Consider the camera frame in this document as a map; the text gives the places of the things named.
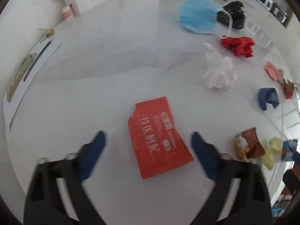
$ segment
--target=white tabletop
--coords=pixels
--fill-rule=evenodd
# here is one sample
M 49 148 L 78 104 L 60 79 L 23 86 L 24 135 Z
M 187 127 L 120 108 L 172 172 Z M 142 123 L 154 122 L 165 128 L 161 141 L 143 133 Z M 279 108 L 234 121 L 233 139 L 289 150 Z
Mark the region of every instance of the white tabletop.
M 283 60 L 258 46 L 253 58 L 237 58 L 220 45 L 217 35 L 186 31 L 179 24 L 182 2 L 109 0 L 55 27 L 62 46 L 33 80 L 7 137 L 25 192 L 39 158 L 62 159 L 104 130 L 106 149 L 84 187 L 105 222 L 189 224 L 214 183 L 196 156 L 184 167 L 142 180 L 128 131 L 135 104 L 163 96 L 189 149 L 193 131 L 233 157 L 234 138 L 241 131 L 257 127 L 261 141 L 280 138 L 281 108 L 269 105 L 263 112 L 257 93 L 275 87 L 283 99 L 280 86 L 263 69 L 267 60 L 285 67 Z M 217 24 L 217 33 L 227 30 Z M 249 34 L 242 30 L 231 36 Z M 204 42 L 233 58 L 238 74 L 234 89 L 220 91 L 204 84 Z M 290 100 L 283 102 L 293 107 Z M 284 138 L 289 137 L 285 128 Z

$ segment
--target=green pen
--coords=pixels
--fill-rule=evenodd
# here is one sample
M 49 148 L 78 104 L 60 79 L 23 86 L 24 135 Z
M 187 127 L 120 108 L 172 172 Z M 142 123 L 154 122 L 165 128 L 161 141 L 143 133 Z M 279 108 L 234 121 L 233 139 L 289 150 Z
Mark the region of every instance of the green pen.
M 47 47 L 51 44 L 53 40 L 50 40 L 47 45 L 45 45 L 45 47 L 41 50 L 41 52 L 39 53 L 39 55 L 35 58 L 35 60 L 32 62 L 32 64 L 30 65 L 27 73 L 25 74 L 25 77 L 23 79 L 23 81 L 25 81 L 30 73 L 30 71 L 32 70 L 33 66 L 35 65 L 35 63 L 37 62 L 37 60 L 40 58 L 40 56 L 44 53 L 44 51 L 47 49 Z

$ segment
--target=paper sheet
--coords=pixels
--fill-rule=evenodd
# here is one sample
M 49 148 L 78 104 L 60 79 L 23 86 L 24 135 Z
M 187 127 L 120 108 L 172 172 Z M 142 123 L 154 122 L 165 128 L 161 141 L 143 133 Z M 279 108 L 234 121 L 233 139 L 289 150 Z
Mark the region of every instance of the paper sheet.
M 38 43 L 30 53 L 37 53 L 39 54 L 42 49 L 45 47 L 45 45 L 51 40 L 51 38 L 44 40 L 42 43 Z M 25 92 L 27 91 L 31 81 L 35 77 L 35 75 L 38 73 L 38 71 L 41 69 L 41 67 L 44 65 L 44 63 L 51 57 L 51 55 L 60 47 L 62 44 L 61 41 L 53 40 L 51 44 L 47 47 L 47 49 L 44 51 L 44 53 L 40 56 L 40 58 L 37 60 L 36 64 L 32 68 L 31 72 L 29 73 L 27 79 L 23 81 L 23 78 L 21 79 L 18 87 L 16 88 L 16 91 L 11 99 L 10 102 L 7 101 L 6 93 L 3 97 L 3 110 L 4 110 L 4 119 L 5 119 L 5 131 L 6 134 L 10 131 L 11 122 L 14 118 L 14 115 L 19 107 L 19 104 L 25 95 Z

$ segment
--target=crumpled white tissue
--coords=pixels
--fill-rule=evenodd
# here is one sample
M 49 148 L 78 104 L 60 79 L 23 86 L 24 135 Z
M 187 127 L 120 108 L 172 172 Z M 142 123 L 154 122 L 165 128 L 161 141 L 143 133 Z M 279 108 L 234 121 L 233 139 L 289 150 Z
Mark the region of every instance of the crumpled white tissue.
M 232 58 L 222 57 L 217 50 L 209 43 L 204 43 L 209 49 L 205 53 L 208 71 L 203 79 L 208 88 L 232 89 L 238 80 L 238 75 L 231 71 L 233 67 Z

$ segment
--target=surgical mask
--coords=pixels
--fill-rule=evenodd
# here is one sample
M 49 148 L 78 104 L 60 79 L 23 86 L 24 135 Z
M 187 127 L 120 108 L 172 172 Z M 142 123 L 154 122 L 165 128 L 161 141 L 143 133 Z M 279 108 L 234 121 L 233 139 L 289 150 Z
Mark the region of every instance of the surgical mask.
M 180 7 L 180 23 L 194 33 L 214 34 L 219 11 L 229 16 L 228 37 L 232 29 L 232 17 L 214 0 L 184 0 Z

